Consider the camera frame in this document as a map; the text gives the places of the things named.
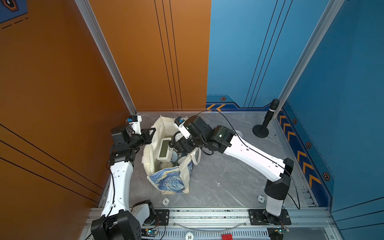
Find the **large white digital clock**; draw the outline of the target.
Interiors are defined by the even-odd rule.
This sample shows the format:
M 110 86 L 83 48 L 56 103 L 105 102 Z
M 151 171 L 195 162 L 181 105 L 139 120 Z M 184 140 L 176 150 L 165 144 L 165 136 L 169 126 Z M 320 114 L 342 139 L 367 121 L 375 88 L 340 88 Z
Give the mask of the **large white digital clock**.
M 170 162 L 172 159 L 172 153 L 170 151 L 169 144 L 172 138 L 163 138 L 160 141 L 159 150 L 157 153 L 157 160 L 164 163 Z

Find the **cream canvas bag starry print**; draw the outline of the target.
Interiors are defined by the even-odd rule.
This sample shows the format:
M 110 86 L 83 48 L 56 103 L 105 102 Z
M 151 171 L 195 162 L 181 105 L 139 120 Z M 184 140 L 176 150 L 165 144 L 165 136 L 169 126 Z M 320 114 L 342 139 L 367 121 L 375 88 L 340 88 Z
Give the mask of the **cream canvas bag starry print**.
M 142 164 L 150 183 L 163 195 L 170 194 L 188 194 L 189 182 L 193 167 L 198 165 L 201 160 L 201 149 L 195 148 L 191 153 L 182 155 L 177 154 L 173 148 L 170 148 L 174 164 L 173 168 L 159 170 L 162 162 L 157 160 L 160 141 L 163 138 L 172 138 L 178 131 L 174 126 L 173 118 L 160 116 L 153 125 L 156 132 L 152 143 L 146 145 L 142 157 Z

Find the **black round alarm clock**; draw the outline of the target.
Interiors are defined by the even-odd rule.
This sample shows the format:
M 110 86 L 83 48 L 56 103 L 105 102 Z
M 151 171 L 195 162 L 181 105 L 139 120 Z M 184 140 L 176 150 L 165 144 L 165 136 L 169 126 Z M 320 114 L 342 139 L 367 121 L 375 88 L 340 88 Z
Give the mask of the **black round alarm clock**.
M 184 137 L 184 135 L 181 132 L 176 132 L 173 136 L 173 141 L 176 143 L 179 140 L 181 140 Z

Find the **pink round alarm clock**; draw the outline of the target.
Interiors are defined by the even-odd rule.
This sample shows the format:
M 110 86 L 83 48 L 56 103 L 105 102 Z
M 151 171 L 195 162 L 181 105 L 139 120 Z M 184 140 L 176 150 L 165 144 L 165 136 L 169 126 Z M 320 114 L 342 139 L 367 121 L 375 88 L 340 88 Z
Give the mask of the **pink round alarm clock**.
M 235 130 L 236 134 L 239 136 L 239 137 L 243 137 L 243 133 L 239 130 Z

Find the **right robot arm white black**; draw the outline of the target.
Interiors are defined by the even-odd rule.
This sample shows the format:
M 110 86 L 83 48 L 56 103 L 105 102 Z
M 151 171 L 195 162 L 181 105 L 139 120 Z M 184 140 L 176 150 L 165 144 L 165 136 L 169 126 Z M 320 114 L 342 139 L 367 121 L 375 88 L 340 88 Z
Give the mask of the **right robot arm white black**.
M 264 175 L 267 178 L 264 222 L 268 225 L 282 224 L 283 204 L 291 186 L 293 160 L 273 157 L 247 143 L 233 128 L 212 128 L 198 115 L 187 120 L 177 117 L 173 125 L 177 132 L 171 146 L 177 152 L 191 153 L 196 148 L 208 149 L 212 153 L 234 157 Z

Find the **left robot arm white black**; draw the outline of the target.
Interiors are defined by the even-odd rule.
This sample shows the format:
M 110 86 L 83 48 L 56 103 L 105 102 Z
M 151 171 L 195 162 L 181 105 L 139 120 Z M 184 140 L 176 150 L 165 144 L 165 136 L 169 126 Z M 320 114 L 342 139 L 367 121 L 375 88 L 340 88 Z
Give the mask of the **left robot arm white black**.
M 101 217 L 91 224 L 91 237 L 95 240 L 140 240 L 142 226 L 159 223 L 150 200 L 130 207 L 130 181 L 134 161 L 140 147 L 149 145 L 155 128 L 130 132 L 126 126 L 111 130 L 114 144 L 107 163 L 111 177 L 106 205 Z

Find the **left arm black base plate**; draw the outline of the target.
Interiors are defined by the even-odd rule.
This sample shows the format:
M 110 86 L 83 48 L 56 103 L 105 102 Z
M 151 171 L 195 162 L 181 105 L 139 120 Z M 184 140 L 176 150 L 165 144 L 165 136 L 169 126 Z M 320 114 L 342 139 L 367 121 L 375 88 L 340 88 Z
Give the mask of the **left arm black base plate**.
M 149 216 L 143 223 L 143 227 L 146 226 L 168 226 L 170 220 L 169 209 L 155 209 L 155 215 Z

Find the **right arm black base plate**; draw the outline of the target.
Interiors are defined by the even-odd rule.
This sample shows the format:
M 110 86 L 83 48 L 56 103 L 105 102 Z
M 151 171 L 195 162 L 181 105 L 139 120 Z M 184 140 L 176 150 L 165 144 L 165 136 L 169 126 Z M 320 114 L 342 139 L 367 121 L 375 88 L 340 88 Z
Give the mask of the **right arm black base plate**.
M 292 224 L 289 213 L 285 209 L 282 209 L 281 214 L 278 217 L 269 214 L 265 209 L 249 209 L 248 214 L 252 226 L 290 226 Z

